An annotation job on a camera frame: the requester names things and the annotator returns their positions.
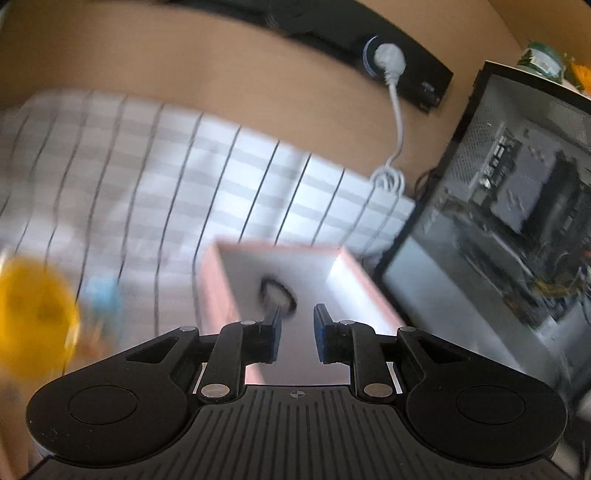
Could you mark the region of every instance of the white checkered fabric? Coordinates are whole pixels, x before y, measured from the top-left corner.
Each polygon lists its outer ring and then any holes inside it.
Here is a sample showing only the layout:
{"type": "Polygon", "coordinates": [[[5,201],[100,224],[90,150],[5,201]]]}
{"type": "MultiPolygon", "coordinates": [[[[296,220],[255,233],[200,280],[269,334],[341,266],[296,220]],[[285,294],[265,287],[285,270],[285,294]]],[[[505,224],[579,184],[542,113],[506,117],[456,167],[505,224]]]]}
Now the white checkered fabric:
{"type": "Polygon", "coordinates": [[[52,90],[0,119],[0,238],[76,291],[119,278],[124,346],[198,323],[199,256],[216,237],[388,247],[413,209],[276,138],[124,95],[52,90]]]}

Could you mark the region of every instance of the orange object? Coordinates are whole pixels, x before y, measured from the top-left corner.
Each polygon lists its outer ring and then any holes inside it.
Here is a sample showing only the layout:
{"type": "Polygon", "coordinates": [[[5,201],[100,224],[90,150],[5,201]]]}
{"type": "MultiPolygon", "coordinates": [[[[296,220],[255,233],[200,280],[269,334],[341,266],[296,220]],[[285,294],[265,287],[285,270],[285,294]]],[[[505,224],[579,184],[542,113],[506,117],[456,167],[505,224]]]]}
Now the orange object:
{"type": "Polygon", "coordinates": [[[574,62],[570,67],[581,85],[583,85],[585,92],[591,94],[591,69],[585,65],[578,65],[574,62]]]}
{"type": "Polygon", "coordinates": [[[74,354],[80,319],[76,299],[57,271],[27,258],[0,270],[0,366],[20,379],[62,371],[74,354]]]}

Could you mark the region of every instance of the computer case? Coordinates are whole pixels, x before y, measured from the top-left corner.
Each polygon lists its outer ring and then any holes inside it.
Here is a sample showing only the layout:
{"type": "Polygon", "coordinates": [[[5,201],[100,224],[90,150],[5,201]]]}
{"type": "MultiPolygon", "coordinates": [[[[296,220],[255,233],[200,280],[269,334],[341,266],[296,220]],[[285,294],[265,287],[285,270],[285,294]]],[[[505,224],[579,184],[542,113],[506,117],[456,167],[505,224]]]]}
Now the computer case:
{"type": "Polygon", "coordinates": [[[374,280],[407,321],[588,390],[591,100],[487,62],[374,280]]]}

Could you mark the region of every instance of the white plug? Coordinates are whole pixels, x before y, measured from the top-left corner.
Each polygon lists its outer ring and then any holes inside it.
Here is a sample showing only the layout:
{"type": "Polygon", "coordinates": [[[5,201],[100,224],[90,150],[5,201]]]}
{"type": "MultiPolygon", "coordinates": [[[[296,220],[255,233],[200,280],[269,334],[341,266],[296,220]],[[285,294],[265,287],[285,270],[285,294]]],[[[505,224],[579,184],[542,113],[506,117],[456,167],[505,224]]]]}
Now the white plug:
{"type": "Polygon", "coordinates": [[[400,47],[393,43],[382,43],[375,51],[374,60],[384,70],[386,83],[396,86],[406,68],[406,59],[400,47]]]}
{"type": "Polygon", "coordinates": [[[392,99],[392,107],[394,108],[394,118],[396,120],[396,128],[398,130],[398,141],[396,150],[386,160],[386,165],[377,168],[371,175],[370,179],[374,185],[381,186],[384,190],[391,192],[397,196],[396,202],[404,193],[405,181],[404,175],[400,170],[392,167],[392,162],[396,160],[402,152],[402,142],[404,139],[404,124],[402,123],[402,112],[400,110],[400,102],[398,101],[398,93],[396,85],[400,76],[404,73],[406,68],[406,60],[404,53],[397,45],[393,43],[382,43],[375,51],[375,63],[384,71],[384,78],[390,98],[392,99]]]}

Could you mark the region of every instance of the tan wall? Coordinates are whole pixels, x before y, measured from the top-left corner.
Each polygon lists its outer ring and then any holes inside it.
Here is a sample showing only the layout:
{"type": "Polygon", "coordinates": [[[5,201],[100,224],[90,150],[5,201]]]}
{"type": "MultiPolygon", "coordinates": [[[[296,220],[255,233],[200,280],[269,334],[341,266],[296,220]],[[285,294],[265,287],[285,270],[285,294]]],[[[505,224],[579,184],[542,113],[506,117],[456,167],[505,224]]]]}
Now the tan wall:
{"type": "Polygon", "coordinates": [[[591,67],[591,7],[583,0],[490,0],[522,47],[542,41],[591,67]]]}

